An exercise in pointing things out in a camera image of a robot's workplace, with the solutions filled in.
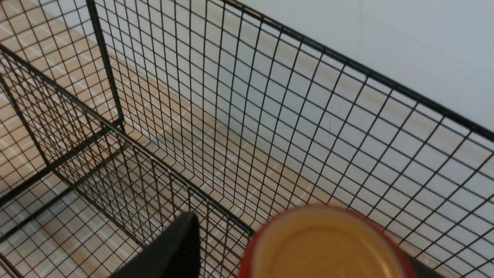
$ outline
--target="black object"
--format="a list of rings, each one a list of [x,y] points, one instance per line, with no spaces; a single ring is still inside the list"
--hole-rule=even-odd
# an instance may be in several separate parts
[[[184,213],[111,278],[197,278],[201,267],[199,221]]]

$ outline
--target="can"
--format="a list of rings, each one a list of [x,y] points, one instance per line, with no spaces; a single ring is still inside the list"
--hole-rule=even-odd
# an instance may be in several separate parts
[[[342,208],[279,214],[252,237],[239,278],[415,278],[405,253],[376,225]]]

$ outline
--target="metal bar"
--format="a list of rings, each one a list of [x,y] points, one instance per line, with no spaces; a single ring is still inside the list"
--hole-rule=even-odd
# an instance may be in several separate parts
[[[4,47],[3,45],[0,44],[0,50],[5,50],[7,53],[12,54],[12,58],[16,60],[18,63],[22,64],[23,66],[32,69],[36,74],[39,73],[39,75],[43,78],[46,78],[49,81],[49,78],[41,73],[39,70],[31,66],[29,63],[24,61],[22,58],[20,58],[18,55]],[[117,136],[121,137],[124,141],[128,142],[129,144],[135,146],[137,149],[145,153],[147,156],[149,156],[150,159],[155,160],[157,164],[160,165],[160,167],[163,167],[166,169],[170,175],[173,175],[178,181],[180,181],[182,184],[187,185],[195,194],[199,195],[199,197],[206,202],[208,202],[211,206],[213,206],[216,210],[218,210],[221,214],[223,214],[225,217],[230,219],[232,222],[234,222],[237,226],[242,228],[244,231],[246,231],[249,235],[253,234],[253,229],[241,221],[238,217],[236,217],[232,212],[227,210],[225,207],[223,207],[219,202],[216,200],[210,198],[207,193],[205,193],[202,189],[197,187],[196,185],[190,183],[190,181],[185,178],[181,173],[179,173],[177,170],[169,167],[166,163],[164,163],[159,157],[157,157],[153,152],[148,150],[146,147],[142,146],[140,143],[138,143],[136,140],[128,136],[124,131],[120,130],[117,128],[116,125],[113,123],[110,123],[107,119],[103,118],[101,115],[99,115],[96,111],[91,109],[87,104],[79,100],[77,97],[72,95],[71,93],[67,92],[65,89],[61,88],[58,90],[58,93],[66,98],[67,100],[71,101],[74,105],[78,106],[82,111],[86,112],[88,115],[90,115],[93,119],[96,121],[101,122],[103,125],[105,125],[109,130],[114,132]]]
[[[124,130],[124,112],[122,111],[122,104],[120,103],[119,94],[117,92],[117,84],[115,83],[115,77],[113,76],[112,66],[110,64],[110,55],[106,49],[105,38],[103,31],[99,23],[98,11],[94,0],[86,0],[87,10],[91,18],[91,23],[94,29],[94,35],[96,37],[96,43],[98,44],[99,51],[101,53],[101,59],[103,60],[103,66],[105,67],[108,83],[110,84],[110,90],[112,91],[113,99],[115,101],[115,107],[119,115],[118,120],[122,121],[120,126]]]
[[[0,253],[0,267],[13,278],[24,277],[2,253]]]
[[[61,198],[63,198],[64,196],[66,196],[68,193],[70,193],[72,190],[74,190],[77,186],[79,186],[79,184],[83,183],[88,177],[90,177],[92,174],[94,174],[96,171],[99,171],[103,166],[105,166],[110,160],[112,160],[114,157],[116,157],[117,155],[121,154],[126,148],[127,148],[128,145],[125,145],[124,148],[121,148],[119,149],[118,151],[112,153],[110,156],[108,156],[107,158],[105,158],[100,164],[98,164],[96,167],[94,167],[93,169],[91,169],[91,171],[89,171],[87,174],[85,174],[80,180],[78,180],[77,182],[75,182],[72,186],[69,186],[67,189],[65,189],[64,191],[62,191],[60,194],[58,194],[55,198],[51,199],[48,203],[46,203],[43,207],[39,208],[37,211],[35,211],[34,213],[32,213],[30,216],[28,216],[26,219],[24,219],[21,223],[17,224],[15,227],[13,227],[12,229],[10,229],[8,232],[4,233],[1,237],[0,237],[0,243],[4,242],[7,238],[9,238],[10,236],[12,236],[14,233],[16,233],[18,230],[22,229],[22,227],[24,227],[27,223],[29,223],[29,221],[33,220],[34,218],[38,217],[41,213],[43,213],[47,208],[49,208],[50,206],[52,206],[53,204],[55,204],[57,201],[59,201]],[[56,171],[56,170],[51,170],[51,169],[47,169],[48,167],[44,168],[44,170],[48,171],[48,173],[50,172],[53,172],[56,176],[58,176],[58,178],[60,178],[61,174]]]
[[[0,73],[0,83],[2,84],[3,89],[5,90],[5,93],[7,94],[8,98],[10,99],[10,104],[14,108],[15,113],[17,114],[17,116],[21,120],[22,125],[26,128],[26,130],[29,134],[29,137],[31,137],[31,140],[33,140],[34,146],[40,152],[41,158],[43,159],[45,164],[48,165],[49,161],[46,158],[46,155],[44,154],[43,150],[41,149],[40,143],[38,142],[38,140],[36,140],[36,137],[34,136],[33,131],[29,127],[28,121],[26,120],[26,118],[24,118],[24,115],[22,114],[21,109],[19,108],[19,105],[17,104],[17,102],[14,98],[14,95],[10,91],[10,88],[7,86],[7,83],[5,82],[5,78],[3,78],[3,74],[1,74],[1,73]]]
[[[111,124],[117,125],[117,121],[114,121]],[[72,150],[68,151],[66,154],[62,155],[60,158],[55,160],[53,163],[50,163],[48,166],[43,168],[41,171],[37,172],[34,174],[32,177],[27,179],[25,182],[23,182],[21,185],[17,186],[16,188],[12,189],[9,191],[7,194],[3,195],[0,198],[0,206],[5,205],[8,203],[10,200],[14,199],[17,197],[19,194],[27,190],[30,186],[32,186],[34,183],[42,179],[44,176],[46,176],[48,173],[51,171],[54,171],[57,167],[60,165],[64,164],[67,162],[69,159],[86,149],[89,145],[92,143],[96,142],[98,139],[102,138],[108,133],[108,128],[101,129],[100,131],[96,132],[93,134],[91,137],[88,139],[84,140],[80,144],[78,144],[76,147],[74,147]]]

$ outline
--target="can lid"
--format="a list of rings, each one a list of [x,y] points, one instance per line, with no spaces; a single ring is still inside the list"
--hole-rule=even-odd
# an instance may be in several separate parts
[[[259,235],[251,259],[252,278],[406,277],[378,231],[353,213],[327,207],[278,216]]]

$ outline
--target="wire cage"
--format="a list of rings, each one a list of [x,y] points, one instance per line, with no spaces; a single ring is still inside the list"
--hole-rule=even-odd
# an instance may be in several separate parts
[[[107,277],[194,211],[201,276],[234,277],[254,230],[310,203],[380,225],[420,277],[494,275],[491,131],[235,1],[0,7],[20,275]]]

